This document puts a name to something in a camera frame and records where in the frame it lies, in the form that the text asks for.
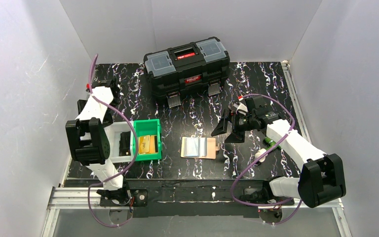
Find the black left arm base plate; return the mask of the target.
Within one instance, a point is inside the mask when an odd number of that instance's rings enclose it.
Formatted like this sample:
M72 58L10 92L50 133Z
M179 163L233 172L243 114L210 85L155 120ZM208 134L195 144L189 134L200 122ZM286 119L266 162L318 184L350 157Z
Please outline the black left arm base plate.
M118 189L114 191L99 189L100 206L144 207L148 204L149 192L146 189Z

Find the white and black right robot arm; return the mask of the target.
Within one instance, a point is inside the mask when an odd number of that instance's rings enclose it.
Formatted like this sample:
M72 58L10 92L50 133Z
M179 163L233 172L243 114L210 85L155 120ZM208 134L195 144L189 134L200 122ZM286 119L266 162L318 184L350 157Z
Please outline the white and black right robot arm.
M337 154L328 154L308 142L294 129L295 119L283 119L267 104L268 96L248 94L238 97L238 102L223 111L218 125L211 133L218 136L227 132L231 124L231 133L225 143L243 143L245 133L251 130L262 132L274 142L268 149L260 149L255 160L234 180L230 190L233 192L237 182L252 166L262 162L275 149L282 149L294 161L300 170L300 176L273 177L262 182L262 188L251 194L232 196L233 200L249 206L263 206L267 201L283 198L277 204L283 204L289 198L297 198L310 208L317 207L346 195L343 162Z

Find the yellow cards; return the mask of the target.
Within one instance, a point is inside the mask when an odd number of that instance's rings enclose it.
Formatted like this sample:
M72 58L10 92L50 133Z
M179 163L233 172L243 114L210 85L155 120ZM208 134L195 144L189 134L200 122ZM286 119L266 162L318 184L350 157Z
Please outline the yellow cards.
M139 137L139 154L158 153L158 141L156 135L145 135Z

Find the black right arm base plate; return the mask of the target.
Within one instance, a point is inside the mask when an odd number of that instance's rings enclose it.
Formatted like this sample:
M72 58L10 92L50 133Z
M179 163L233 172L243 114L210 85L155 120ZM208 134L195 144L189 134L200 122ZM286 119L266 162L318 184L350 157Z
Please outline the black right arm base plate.
M295 201L288 197L273 197L268 198L263 194L261 189L258 188L246 188L243 190L243 194L239 196L239 199L244 202L254 204L267 204L266 207L260 207L260 209L278 210L285 205L294 205Z

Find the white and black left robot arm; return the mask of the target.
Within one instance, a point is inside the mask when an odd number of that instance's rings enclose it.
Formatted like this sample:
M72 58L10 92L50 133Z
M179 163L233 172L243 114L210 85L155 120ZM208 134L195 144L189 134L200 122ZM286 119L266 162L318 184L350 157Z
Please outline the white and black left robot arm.
M66 122L65 130L72 159L90 169L103 183L103 189L97 193L121 204L128 202L131 195L110 158L111 146L105 130L113 123L107 105L114 101L116 90L113 79L88 84L87 91L94 95L77 101L78 116Z

